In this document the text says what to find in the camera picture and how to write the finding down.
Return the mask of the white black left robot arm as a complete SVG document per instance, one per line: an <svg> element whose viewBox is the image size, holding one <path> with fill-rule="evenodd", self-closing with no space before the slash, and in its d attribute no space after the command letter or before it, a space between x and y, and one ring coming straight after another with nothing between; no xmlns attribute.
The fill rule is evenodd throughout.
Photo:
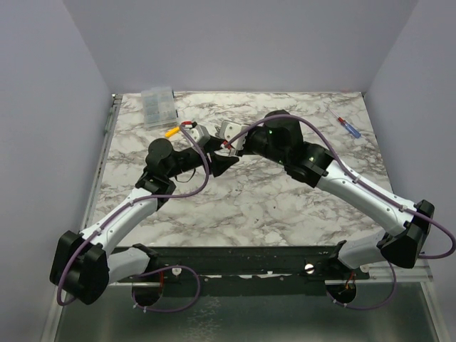
<svg viewBox="0 0 456 342"><path fill-rule="evenodd" d="M58 240L50 273L50 281L57 287L58 304L66 305L63 292L87 305L96 301L111 282L113 268L108 262L117 245L168 200L179 197L173 178L203 167L205 178L197 189L187 193L191 197L205 188L209 177L218 177L239 162L238 157L218 155L222 145L219 138L209 137L176 151L165 138L153 140L142 175L127 198L107 217L79 233L67 231Z"/></svg>

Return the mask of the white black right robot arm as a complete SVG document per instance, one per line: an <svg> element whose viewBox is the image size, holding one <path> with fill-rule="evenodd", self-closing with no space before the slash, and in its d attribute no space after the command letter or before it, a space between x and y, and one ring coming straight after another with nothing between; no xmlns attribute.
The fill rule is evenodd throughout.
<svg viewBox="0 0 456 342"><path fill-rule="evenodd" d="M379 261L412 269L429 235L434 205L424 199L418 203L403 199L362 177L332 150L306 142L300 124L285 110L276 110L261 125L230 124L224 138L238 156L259 155L277 162L294 180L338 197L383 228L339 243L336 255L327 261L332 277L342 279L353 269Z"/></svg>

